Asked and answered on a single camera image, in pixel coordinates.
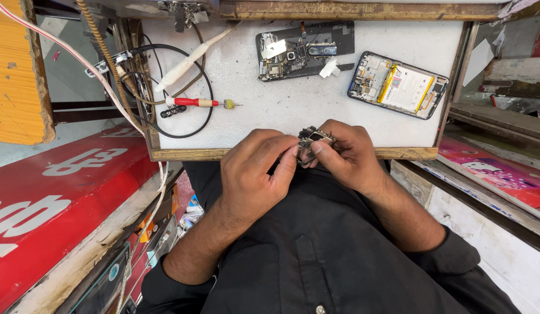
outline red sign board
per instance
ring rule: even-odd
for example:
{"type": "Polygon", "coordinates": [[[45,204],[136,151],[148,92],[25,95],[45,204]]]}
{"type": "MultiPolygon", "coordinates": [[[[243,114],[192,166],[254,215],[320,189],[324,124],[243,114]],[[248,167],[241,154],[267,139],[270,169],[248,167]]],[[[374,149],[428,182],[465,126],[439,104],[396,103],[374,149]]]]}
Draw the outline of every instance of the red sign board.
{"type": "Polygon", "coordinates": [[[158,170],[128,127],[1,167],[0,313],[158,170]]]}

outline phone battery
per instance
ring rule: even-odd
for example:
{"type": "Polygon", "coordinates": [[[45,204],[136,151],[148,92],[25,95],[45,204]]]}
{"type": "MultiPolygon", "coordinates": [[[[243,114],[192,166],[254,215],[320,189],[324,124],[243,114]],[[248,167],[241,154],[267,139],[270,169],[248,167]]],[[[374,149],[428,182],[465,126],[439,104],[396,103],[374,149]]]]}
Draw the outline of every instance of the phone battery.
{"type": "Polygon", "coordinates": [[[434,77],[400,65],[393,65],[377,102],[416,113],[434,77]]]}

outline man's right hand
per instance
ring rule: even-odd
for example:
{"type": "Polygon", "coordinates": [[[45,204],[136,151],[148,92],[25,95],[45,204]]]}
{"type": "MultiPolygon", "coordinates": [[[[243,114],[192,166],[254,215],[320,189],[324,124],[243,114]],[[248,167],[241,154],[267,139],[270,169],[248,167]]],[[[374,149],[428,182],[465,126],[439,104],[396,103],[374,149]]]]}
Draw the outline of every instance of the man's right hand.
{"type": "Polygon", "coordinates": [[[335,137],[336,142],[334,148],[321,141],[311,143],[316,160],[309,167],[320,162],[346,187],[364,195],[380,192],[387,175],[378,164],[365,128],[329,119],[319,129],[335,137]]]}

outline white work surface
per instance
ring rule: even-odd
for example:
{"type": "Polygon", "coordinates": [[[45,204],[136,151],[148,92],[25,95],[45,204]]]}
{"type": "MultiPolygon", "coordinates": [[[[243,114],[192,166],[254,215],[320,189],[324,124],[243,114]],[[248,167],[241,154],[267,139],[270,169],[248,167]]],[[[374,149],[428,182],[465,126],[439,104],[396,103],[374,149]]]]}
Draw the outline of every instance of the white work surface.
{"type": "MultiPolygon", "coordinates": [[[[198,46],[194,30],[174,31],[172,20],[143,20],[144,33],[155,44],[168,44],[191,52],[198,46]]],[[[390,57],[437,74],[450,76],[462,32],[462,22],[395,22],[356,21],[355,53],[336,56],[339,64],[356,63],[366,50],[390,57]]],[[[439,107],[429,120],[365,104],[347,96],[353,71],[339,77],[319,75],[275,82],[257,80],[258,59],[255,36],[261,32],[298,27],[298,21],[244,21],[206,53],[206,73],[210,78],[214,99],[232,99],[243,106],[226,110],[215,107],[208,125],[198,134],[185,139],[159,135],[162,149],[231,148],[252,129],[276,129],[297,136],[302,128],[319,127],[329,118],[350,125],[364,126],[375,147],[432,147],[441,117],[439,107]]],[[[204,40],[222,32],[224,21],[198,24],[204,40]]],[[[183,59],[180,53],[156,50],[166,73],[183,59]]],[[[151,50],[147,52],[151,74],[159,78],[159,68],[151,50]]],[[[196,76],[194,66],[166,91],[173,95],[196,76]]],[[[186,92],[188,98],[210,98],[204,79],[186,92]]],[[[162,93],[155,100],[162,100],[162,93]]],[[[159,113],[166,105],[156,106],[158,125],[166,132],[182,135],[199,128],[208,114],[207,108],[189,107],[169,118],[159,113]]]]}

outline white power cord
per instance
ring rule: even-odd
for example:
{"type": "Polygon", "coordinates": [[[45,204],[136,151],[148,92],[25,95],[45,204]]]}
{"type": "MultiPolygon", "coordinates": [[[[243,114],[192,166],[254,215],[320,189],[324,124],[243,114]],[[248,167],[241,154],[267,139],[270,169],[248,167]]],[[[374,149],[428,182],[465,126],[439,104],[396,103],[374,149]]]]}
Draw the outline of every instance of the white power cord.
{"type": "MultiPolygon", "coordinates": [[[[144,132],[142,132],[142,130],[140,128],[138,128],[133,123],[133,121],[130,119],[130,116],[128,115],[127,111],[122,107],[122,105],[121,105],[121,103],[119,101],[119,98],[117,97],[117,95],[115,94],[113,89],[111,88],[111,85],[107,82],[107,80],[103,77],[103,75],[101,75],[101,73],[99,73],[99,71],[92,65],[92,63],[90,63],[80,53],[78,53],[78,51],[76,51],[74,48],[72,48],[70,45],[68,45],[66,42],[64,42],[64,40],[61,40],[57,36],[54,36],[53,34],[43,30],[39,26],[31,24],[28,21],[24,20],[23,18],[16,16],[12,12],[10,12],[6,7],[4,7],[1,3],[0,3],[0,12],[2,12],[7,17],[15,20],[16,22],[24,25],[25,27],[29,28],[30,30],[33,30],[33,31],[39,33],[40,35],[45,36],[46,38],[51,39],[52,41],[56,42],[61,47],[65,48],[69,53],[71,53],[86,68],[88,68],[90,71],[92,71],[92,73],[96,76],[96,78],[101,82],[101,84],[103,85],[103,87],[107,91],[107,94],[109,94],[109,96],[113,100],[113,103],[115,103],[115,106],[119,109],[119,111],[122,113],[122,115],[130,122],[130,124],[132,126],[134,126],[135,129],[138,130],[138,132],[140,132],[142,134],[142,136],[144,136],[144,132]]],[[[165,196],[165,183],[166,183],[166,180],[167,180],[167,173],[168,173],[168,170],[169,170],[169,162],[167,163],[167,168],[166,168],[165,173],[163,172],[162,163],[159,162],[158,164],[159,164],[159,175],[160,175],[160,181],[161,181],[158,191],[161,191],[161,195],[159,196],[158,203],[155,205],[155,208],[152,211],[152,214],[150,215],[150,218],[148,219],[145,226],[148,226],[148,225],[150,225],[152,223],[152,219],[154,219],[155,213],[158,211],[159,207],[161,206],[163,197],[165,196]]],[[[130,261],[132,261],[132,256],[134,254],[134,251],[136,250],[136,247],[138,246],[138,242],[142,238],[142,235],[144,234],[144,232],[146,232],[146,229],[147,229],[146,227],[143,228],[142,231],[140,232],[140,234],[138,235],[138,238],[136,239],[136,243],[134,244],[134,247],[133,247],[132,251],[130,252],[129,262],[125,266],[124,277],[122,279],[123,280],[122,289],[121,289],[121,292],[120,292],[119,303],[117,305],[116,314],[118,314],[120,312],[121,307],[122,307],[122,299],[124,297],[125,286],[127,285],[127,278],[128,278],[128,270],[129,270],[130,261]]]]}

